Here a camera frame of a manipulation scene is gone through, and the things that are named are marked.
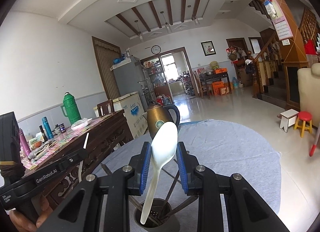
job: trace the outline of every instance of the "bucket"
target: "bucket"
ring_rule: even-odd
[[[156,217],[158,215],[158,212],[161,211],[163,204],[164,204],[163,199],[154,198],[150,213]],[[163,216],[169,213],[171,210],[172,210],[171,206],[167,202],[167,204],[164,207]],[[140,223],[141,211],[138,209],[134,211],[133,217],[134,217],[134,221],[138,224],[138,226],[142,227],[143,229],[149,232],[179,232],[180,231],[180,223],[175,215],[172,215],[167,219],[162,220],[163,224],[158,227],[150,219],[147,219],[146,223],[142,225]]]

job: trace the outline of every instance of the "window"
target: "window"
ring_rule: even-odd
[[[251,46],[252,46],[254,54],[260,53],[261,49],[260,49],[260,45],[259,45],[258,39],[249,39],[249,40],[251,42]]]
[[[179,78],[179,74],[178,74],[178,70],[177,70],[176,64],[174,62],[173,55],[162,57],[161,60],[162,60],[163,66],[164,66],[164,74],[165,74],[167,80],[169,80],[169,79],[173,79],[173,80],[178,79]]]

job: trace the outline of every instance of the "white plastic spoon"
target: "white plastic spoon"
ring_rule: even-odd
[[[178,130],[173,122],[164,123],[151,143],[151,162],[153,164],[153,177],[143,204],[141,224],[145,224],[151,210],[153,198],[156,193],[159,175],[162,167],[167,164],[176,153]]]

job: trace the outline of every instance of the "fingers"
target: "fingers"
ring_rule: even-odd
[[[39,216],[37,223],[36,223],[37,228],[39,228],[42,225],[42,223],[48,218],[48,216],[52,212],[53,212],[52,208],[48,206],[48,208],[41,213],[41,215]]]
[[[49,207],[49,201],[43,195],[40,196],[40,206],[42,211],[47,210],[47,208]]]
[[[35,232],[37,227],[17,210],[11,210],[9,217],[19,232]]]

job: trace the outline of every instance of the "pendant light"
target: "pendant light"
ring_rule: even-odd
[[[193,16],[192,16],[192,19],[193,19],[193,21],[195,22],[196,26],[198,26],[198,25],[200,24],[197,16],[193,15]]]
[[[165,26],[165,29],[167,30],[167,33],[168,34],[172,33],[172,29],[171,29],[170,25],[168,24],[168,22],[165,20],[165,17],[163,15],[164,11],[160,11],[160,13],[162,14],[162,16],[164,18],[164,21],[165,21],[164,26]]]
[[[138,34],[139,39],[140,39],[141,42],[143,42],[143,36],[142,36],[142,33],[141,33],[140,29],[139,29],[138,20],[135,20],[134,22],[137,24],[137,27],[138,27],[138,30],[139,30],[139,34]]]

